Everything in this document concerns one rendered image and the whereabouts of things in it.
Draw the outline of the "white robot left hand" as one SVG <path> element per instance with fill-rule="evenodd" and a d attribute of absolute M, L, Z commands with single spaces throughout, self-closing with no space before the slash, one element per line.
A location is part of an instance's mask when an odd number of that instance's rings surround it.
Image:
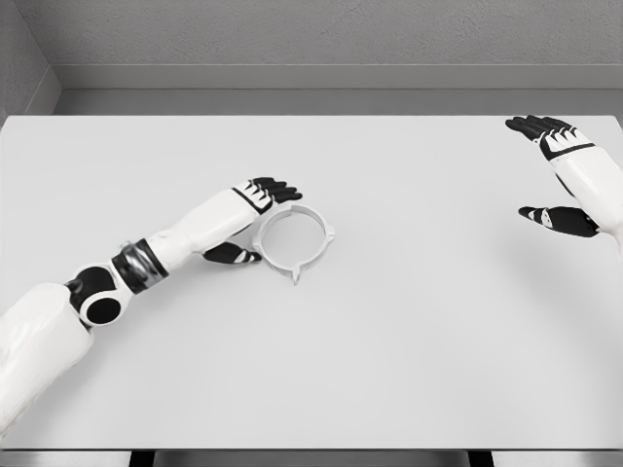
<path fill-rule="evenodd" d="M 245 180 L 223 190 L 195 208 L 182 220 L 182 231 L 191 251 L 212 263 L 242 265 L 258 263 L 262 256 L 232 243 L 229 238 L 251 227 L 261 216 L 302 193 L 272 177 Z"/>

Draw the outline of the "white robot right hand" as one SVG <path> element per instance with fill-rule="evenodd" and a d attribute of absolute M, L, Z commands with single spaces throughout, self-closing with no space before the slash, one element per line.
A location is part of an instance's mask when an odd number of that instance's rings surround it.
<path fill-rule="evenodd" d="M 523 206 L 519 214 L 544 228 L 578 237 L 610 235 L 623 260 L 623 169 L 576 126 L 552 117 L 505 122 L 538 146 L 576 207 Z"/>

